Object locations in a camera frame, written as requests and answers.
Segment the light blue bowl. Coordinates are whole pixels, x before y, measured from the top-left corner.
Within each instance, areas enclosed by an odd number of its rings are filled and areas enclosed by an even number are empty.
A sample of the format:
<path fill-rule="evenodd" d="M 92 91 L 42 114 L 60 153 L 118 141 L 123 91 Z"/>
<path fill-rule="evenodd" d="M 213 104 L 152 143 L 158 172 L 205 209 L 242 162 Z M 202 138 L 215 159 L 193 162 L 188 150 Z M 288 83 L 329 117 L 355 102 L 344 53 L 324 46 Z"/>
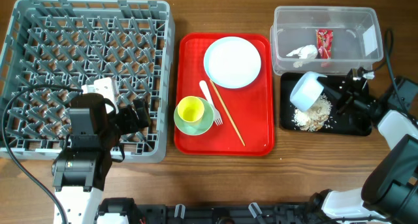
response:
<path fill-rule="evenodd" d="M 302 75 L 290 94 L 290 102 L 301 112 L 307 111 L 320 97 L 324 90 L 318 81 L 319 77 L 326 78 L 324 74 L 308 71 Z"/>

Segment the rice food leftovers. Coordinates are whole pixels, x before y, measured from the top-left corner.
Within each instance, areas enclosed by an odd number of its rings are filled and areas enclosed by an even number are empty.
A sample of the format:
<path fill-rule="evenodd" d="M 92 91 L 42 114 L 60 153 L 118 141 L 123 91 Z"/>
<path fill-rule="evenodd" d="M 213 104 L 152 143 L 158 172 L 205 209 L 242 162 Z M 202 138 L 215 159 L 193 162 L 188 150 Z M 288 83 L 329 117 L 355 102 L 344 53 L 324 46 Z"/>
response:
<path fill-rule="evenodd" d="M 307 111 L 302 112 L 296 108 L 292 122 L 302 131 L 318 131 L 329 119 L 331 109 L 331 102 L 322 94 Z"/>

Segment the white tissue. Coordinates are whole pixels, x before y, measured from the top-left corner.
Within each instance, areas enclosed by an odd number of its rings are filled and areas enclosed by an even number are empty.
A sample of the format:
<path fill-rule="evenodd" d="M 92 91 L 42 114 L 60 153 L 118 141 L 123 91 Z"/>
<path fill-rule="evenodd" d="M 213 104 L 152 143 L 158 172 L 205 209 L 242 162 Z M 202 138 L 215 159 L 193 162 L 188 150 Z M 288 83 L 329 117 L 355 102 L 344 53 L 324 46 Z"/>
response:
<path fill-rule="evenodd" d="M 298 56 L 299 59 L 315 59 L 317 55 L 318 49 L 316 48 L 316 46 L 313 44 L 309 44 L 289 52 L 286 56 Z"/>

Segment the yellow plastic cup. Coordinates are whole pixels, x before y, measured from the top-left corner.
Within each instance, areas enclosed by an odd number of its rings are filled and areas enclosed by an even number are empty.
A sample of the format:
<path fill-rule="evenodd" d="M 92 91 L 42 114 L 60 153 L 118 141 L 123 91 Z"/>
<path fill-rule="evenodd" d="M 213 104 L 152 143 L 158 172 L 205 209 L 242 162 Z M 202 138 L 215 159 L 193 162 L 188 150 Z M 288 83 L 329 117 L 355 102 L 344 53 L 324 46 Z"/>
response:
<path fill-rule="evenodd" d="M 199 97 L 184 97 L 177 106 L 179 117 L 187 123 L 198 123 L 204 115 L 204 103 Z"/>

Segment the red snack wrapper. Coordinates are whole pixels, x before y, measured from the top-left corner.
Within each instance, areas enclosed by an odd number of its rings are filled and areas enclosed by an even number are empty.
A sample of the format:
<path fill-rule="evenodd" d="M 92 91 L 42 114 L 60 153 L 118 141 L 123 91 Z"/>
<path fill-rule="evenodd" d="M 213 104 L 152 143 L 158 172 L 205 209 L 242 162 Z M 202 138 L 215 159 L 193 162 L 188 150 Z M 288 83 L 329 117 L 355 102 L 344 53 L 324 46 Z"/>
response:
<path fill-rule="evenodd" d="M 317 50 L 321 59 L 331 58 L 331 48 L 334 35 L 331 29 L 317 29 L 316 42 Z"/>

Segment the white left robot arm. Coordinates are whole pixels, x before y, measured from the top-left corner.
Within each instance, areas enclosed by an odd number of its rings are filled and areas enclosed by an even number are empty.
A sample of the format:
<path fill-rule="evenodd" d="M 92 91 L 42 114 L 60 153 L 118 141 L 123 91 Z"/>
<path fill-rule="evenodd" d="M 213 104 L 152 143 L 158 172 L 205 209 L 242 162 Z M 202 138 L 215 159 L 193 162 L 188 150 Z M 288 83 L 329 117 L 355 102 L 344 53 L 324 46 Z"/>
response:
<path fill-rule="evenodd" d="M 111 150 L 123 146 L 122 135 L 150 125 L 148 102 L 137 99 L 118 109 L 98 93 L 81 94 L 70 102 L 71 133 L 52 165 L 55 223 L 145 223 L 132 198 L 103 198 L 105 180 L 115 162 Z"/>

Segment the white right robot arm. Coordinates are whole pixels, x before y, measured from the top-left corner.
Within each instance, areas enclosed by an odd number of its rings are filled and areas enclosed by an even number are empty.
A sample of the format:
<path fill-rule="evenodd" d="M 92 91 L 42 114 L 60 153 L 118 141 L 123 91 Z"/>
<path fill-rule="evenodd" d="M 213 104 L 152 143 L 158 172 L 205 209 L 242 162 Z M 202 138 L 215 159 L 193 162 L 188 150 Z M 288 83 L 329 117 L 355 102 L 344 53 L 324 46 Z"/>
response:
<path fill-rule="evenodd" d="M 365 113 L 385 138 L 390 152 L 374 169 L 359 189 L 324 190 L 315 193 L 307 213 L 320 223 L 417 222 L 417 119 L 409 105 L 417 95 L 417 83 L 405 77 L 394 77 L 392 86 L 379 99 L 365 90 L 367 80 L 362 69 L 352 70 L 343 84 L 335 88 L 326 76 L 314 84 L 337 100 L 337 109 Z"/>

